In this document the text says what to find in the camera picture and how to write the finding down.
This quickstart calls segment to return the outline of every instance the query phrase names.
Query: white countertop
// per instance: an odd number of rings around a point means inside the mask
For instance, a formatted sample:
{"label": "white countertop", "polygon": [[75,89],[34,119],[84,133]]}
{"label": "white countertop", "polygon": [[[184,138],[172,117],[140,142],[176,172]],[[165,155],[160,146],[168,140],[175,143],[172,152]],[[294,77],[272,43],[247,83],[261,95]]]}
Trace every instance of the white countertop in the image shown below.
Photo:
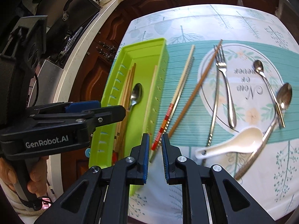
{"label": "white countertop", "polygon": [[[74,47],[70,57],[66,62],[64,71],[62,73],[54,96],[53,103],[68,101],[77,72],[90,44],[92,43],[93,39],[95,38],[96,34],[100,30],[106,19],[110,16],[110,14],[120,4],[121,1],[123,0],[111,0],[106,5],[104,5],[100,10],[98,16],[81,36],[80,40]],[[60,154],[50,156],[48,160],[48,176],[49,181],[58,196],[63,193],[60,169]]]}

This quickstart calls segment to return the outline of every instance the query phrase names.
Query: cutlery tray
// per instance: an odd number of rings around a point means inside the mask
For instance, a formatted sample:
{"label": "cutlery tray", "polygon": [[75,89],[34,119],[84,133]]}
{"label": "cutlery tray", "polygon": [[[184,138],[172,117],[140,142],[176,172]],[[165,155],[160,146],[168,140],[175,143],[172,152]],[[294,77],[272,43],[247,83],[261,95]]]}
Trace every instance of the cutlery tray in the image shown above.
{"label": "cutlery tray", "polygon": [[[150,134],[150,140],[153,141],[168,64],[166,40],[164,38],[147,40],[124,46],[121,49],[106,84],[101,101],[102,107],[119,104],[126,75],[134,63],[136,63],[136,70],[133,86],[136,83],[141,83],[142,98],[140,103],[133,107],[128,119],[124,156],[130,154],[132,147],[140,145],[148,101],[150,101],[151,110],[145,121],[146,133]],[[157,66],[157,71],[154,90],[149,98],[155,66]],[[98,127],[93,133],[89,167],[94,165],[101,168],[111,166],[115,129],[116,123]]]}

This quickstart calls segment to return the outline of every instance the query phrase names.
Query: fork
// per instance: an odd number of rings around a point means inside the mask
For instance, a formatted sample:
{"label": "fork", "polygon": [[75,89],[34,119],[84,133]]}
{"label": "fork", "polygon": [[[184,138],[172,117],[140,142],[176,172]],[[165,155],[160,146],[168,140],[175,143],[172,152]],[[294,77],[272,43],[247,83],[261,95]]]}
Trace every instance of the fork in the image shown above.
{"label": "fork", "polygon": [[234,129],[236,127],[236,124],[237,124],[236,111],[235,111],[233,99],[231,97],[231,90],[229,88],[228,78],[226,76],[227,65],[226,65],[226,62],[225,62],[225,57],[224,57],[222,46],[220,47],[220,49],[221,49],[221,53],[219,53],[220,54],[220,58],[219,58],[220,61],[218,63],[218,70],[222,72],[223,78],[224,78],[224,81],[225,81],[225,85],[226,85],[227,99],[228,99],[228,124],[229,124],[230,128]]}

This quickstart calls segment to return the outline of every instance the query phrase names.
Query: metal spoon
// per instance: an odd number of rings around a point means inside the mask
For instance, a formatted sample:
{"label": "metal spoon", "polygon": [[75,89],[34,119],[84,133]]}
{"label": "metal spoon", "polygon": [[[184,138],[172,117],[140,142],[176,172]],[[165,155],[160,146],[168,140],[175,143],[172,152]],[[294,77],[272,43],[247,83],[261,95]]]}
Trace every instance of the metal spoon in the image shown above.
{"label": "metal spoon", "polygon": [[137,83],[134,86],[131,93],[131,97],[130,97],[131,102],[128,111],[131,111],[132,107],[140,102],[141,97],[142,97],[142,85],[140,83]]}
{"label": "metal spoon", "polygon": [[282,117],[282,113],[281,113],[279,104],[278,104],[277,99],[275,97],[275,94],[274,94],[274,92],[271,88],[271,85],[270,85],[269,81],[267,80],[267,78],[264,74],[264,67],[263,67],[262,62],[260,60],[256,60],[253,63],[253,67],[254,67],[255,71],[262,77],[262,79],[264,80],[266,85],[268,86],[268,90],[270,92],[270,96],[272,98],[272,102],[274,104],[274,108],[275,108],[275,111],[276,111],[278,119],[279,119],[279,126],[282,127],[282,128],[285,128],[286,126],[285,126],[285,123],[284,123],[284,120],[283,120],[283,117]]}
{"label": "metal spoon", "polygon": [[[289,83],[285,83],[284,85],[282,85],[282,87],[279,89],[277,93],[277,101],[279,103],[280,108],[283,111],[286,111],[291,103],[291,100],[292,86]],[[239,180],[240,178],[242,178],[244,174],[248,171],[248,169],[252,166],[252,164],[255,162],[255,160],[258,158],[260,153],[265,148],[277,122],[278,119],[277,117],[275,117],[275,119],[272,121],[271,125],[269,126],[269,128],[263,136],[261,146],[249,156],[245,164],[237,171],[237,173],[234,176],[235,180]]]}

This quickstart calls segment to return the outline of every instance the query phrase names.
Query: finger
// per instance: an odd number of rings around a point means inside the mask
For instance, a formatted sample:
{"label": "finger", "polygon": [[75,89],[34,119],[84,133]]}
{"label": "finger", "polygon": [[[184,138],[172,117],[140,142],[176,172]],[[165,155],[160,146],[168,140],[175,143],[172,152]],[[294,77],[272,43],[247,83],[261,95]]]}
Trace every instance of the finger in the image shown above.
{"label": "finger", "polygon": [[10,186],[17,182],[15,170],[4,158],[0,158],[0,178]]}
{"label": "finger", "polygon": [[41,157],[34,165],[29,175],[33,182],[38,182],[42,179],[47,181],[47,160],[44,157]]}
{"label": "finger", "polygon": [[38,182],[30,180],[27,187],[31,193],[36,194],[38,197],[44,196],[47,193],[47,179],[42,179]]}

